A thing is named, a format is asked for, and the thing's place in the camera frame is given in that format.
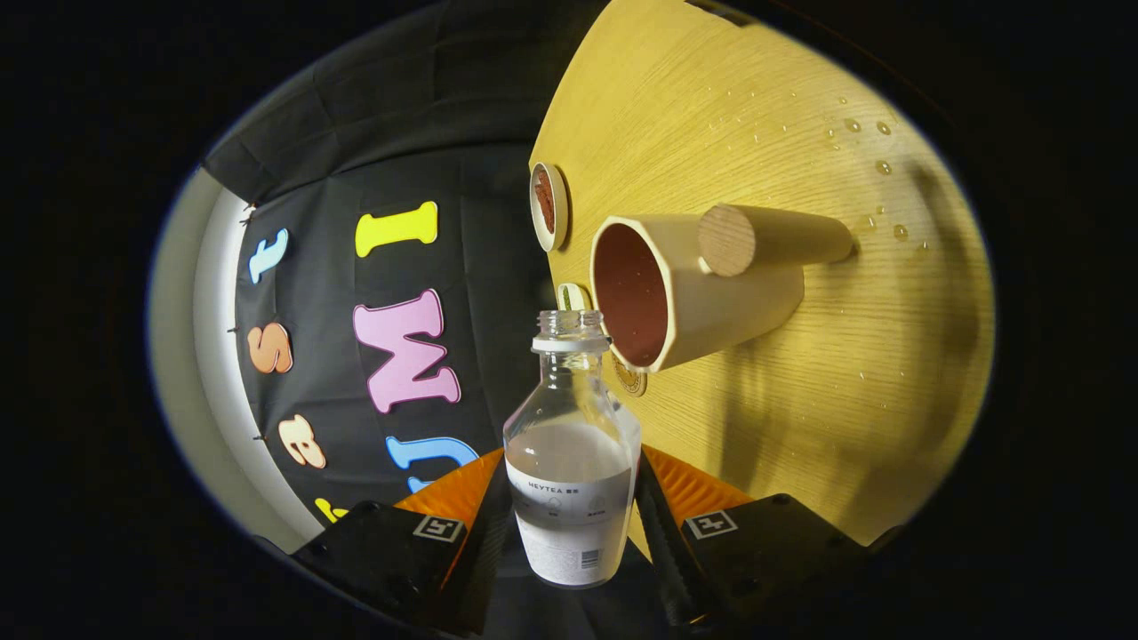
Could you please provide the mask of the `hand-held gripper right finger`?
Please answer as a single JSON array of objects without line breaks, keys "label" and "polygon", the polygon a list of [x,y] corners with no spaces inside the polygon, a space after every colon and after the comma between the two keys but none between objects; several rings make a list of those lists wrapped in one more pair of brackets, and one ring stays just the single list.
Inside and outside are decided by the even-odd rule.
[{"label": "hand-held gripper right finger", "polygon": [[635,501],[676,632],[795,632],[879,553],[792,495],[754,499],[649,445]]}]

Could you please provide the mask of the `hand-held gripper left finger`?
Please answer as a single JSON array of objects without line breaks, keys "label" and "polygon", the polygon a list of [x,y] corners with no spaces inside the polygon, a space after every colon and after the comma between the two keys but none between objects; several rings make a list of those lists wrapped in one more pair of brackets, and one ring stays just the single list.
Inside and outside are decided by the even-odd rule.
[{"label": "hand-held gripper left finger", "polygon": [[509,508],[498,448],[398,503],[358,502],[290,559],[365,609],[447,635],[480,635]]}]

